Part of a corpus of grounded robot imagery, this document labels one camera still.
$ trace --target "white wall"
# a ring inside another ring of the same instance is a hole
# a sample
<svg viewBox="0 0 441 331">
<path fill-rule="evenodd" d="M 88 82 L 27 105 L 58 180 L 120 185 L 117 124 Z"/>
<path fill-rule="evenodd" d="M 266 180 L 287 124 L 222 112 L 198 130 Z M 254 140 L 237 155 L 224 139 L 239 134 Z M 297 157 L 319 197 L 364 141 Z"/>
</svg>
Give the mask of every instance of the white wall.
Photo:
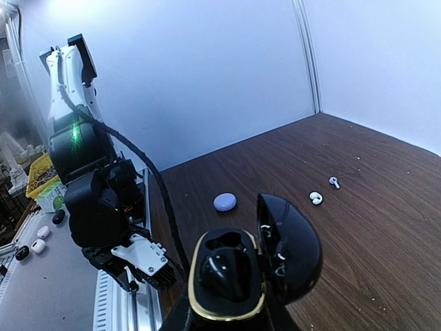
<svg viewBox="0 0 441 331">
<path fill-rule="evenodd" d="M 441 1 L 305 5 L 323 111 L 441 154 Z"/>
<path fill-rule="evenodd" d="M 160 169 L 313 114 L 291 0 L 19 3 L 41 109 L 39 52 L 83 33 L 105 122 Z"/>
</svg>

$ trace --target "wooden table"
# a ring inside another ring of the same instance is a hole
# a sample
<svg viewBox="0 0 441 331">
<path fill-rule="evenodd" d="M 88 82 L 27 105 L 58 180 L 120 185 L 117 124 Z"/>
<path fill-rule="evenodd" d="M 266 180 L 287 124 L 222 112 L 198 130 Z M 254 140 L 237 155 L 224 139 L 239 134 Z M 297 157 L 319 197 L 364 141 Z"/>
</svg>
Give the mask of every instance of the wooden table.
<svg viewBox="0 0 441 331">
<path fill-rule="evenodd" d="M 259 192 L 289 199 L 311 220 L 324 266 L 315 289 L 288 307 L 302 330 L 441 330 L 440 157 L 319 114 L 163 176 L 190 259 L 210 229 L 256 235 Z M 150 186 L 153 234 L 176 258 L 158 189 Z M 314 190 L 324 197 L 319 206 L 309 200 Z M 222 192 L 238 198 L 225 214 L 212 205 Z M 166 314 L 180 286 L 163 294 Z"/>
</svg>

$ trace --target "wireless earbud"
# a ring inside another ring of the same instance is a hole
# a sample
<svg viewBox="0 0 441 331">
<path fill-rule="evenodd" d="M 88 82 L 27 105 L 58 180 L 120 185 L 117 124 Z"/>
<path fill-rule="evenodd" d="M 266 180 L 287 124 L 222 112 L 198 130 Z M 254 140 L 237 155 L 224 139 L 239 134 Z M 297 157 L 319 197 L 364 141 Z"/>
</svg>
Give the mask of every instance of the wireless earbud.
<svg viewBox="0 0 441 331">
<path fill-rule="evenodd" d="M 338 185 L 337 177 L 331 177 L 331 178 L 329 179 L 329 183 L 330 183 L 331 185 L 335 185 L 337 190 L 340 189 L 340 185 Z"/>
<path fill-rule="evenodd" d="M 46 238 L 50 234 L 50 229 L 47 225 L 40 228 L 40 230 L 37 231 L 37 237 L 40 239 Z"/>
<path fill-rule="evenodd" d="M 43 250 L 46 247 L 46 243 L 44 242 L 44 240 L 41 239 L 37 239 L 36 241 L 34 241 L 34 243 L 30 246 L 30 249 L 33 250 L 34 252 L 36 252 L 37 254 L 40 254 L 41 252 L 43 252 Z"/>
<path fill-rule="evenodd" d="M 311 192 L 309 198 L 312 200 L 314 205 L 320 205 L 323 201 L 322 195 L 318 192 Z"/>
</svg>

